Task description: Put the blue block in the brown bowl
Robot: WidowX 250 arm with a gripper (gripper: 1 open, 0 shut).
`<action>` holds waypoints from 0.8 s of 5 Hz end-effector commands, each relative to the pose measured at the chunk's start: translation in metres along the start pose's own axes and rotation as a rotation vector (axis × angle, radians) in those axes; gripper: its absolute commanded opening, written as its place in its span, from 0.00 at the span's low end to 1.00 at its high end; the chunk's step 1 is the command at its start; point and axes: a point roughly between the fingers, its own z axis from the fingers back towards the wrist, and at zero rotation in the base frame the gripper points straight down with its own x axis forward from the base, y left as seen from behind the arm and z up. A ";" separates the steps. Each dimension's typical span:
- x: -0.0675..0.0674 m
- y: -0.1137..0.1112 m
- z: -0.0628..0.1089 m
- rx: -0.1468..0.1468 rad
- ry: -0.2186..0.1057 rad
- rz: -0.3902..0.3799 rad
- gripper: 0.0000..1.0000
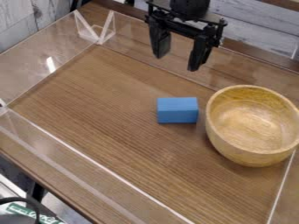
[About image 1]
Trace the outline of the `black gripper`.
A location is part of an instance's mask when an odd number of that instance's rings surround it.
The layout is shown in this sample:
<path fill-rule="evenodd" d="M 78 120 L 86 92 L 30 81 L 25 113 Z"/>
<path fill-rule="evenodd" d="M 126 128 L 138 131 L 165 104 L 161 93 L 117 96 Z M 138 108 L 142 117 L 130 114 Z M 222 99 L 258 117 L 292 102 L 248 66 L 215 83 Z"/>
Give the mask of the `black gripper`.
<path fill-rule="evenodd" d="M 147 0 L 150 39 L 154 56 L 161 59 L 171 49 L 171 32 L 194 39 L 189 70 L 207 62 L 211 48 L 221 45 L 227 20 L 210 12 L 211 0 Z"/>

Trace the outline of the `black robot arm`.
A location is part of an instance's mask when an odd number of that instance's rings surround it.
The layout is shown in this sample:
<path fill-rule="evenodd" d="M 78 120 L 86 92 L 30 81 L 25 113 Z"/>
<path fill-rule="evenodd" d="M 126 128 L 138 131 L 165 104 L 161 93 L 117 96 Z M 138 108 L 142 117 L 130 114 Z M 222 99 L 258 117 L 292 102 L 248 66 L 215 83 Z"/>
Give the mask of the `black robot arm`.
<path fill-rule="evenodd" d="M 154 56 L 161 59 L 171 51 L 173 32 L 194 40 L 187 69 L 199 70 L 214 47 L 221 46 L 225 18 L 210 13 L 211 0 L 147 0 L 149 24 Z"/>

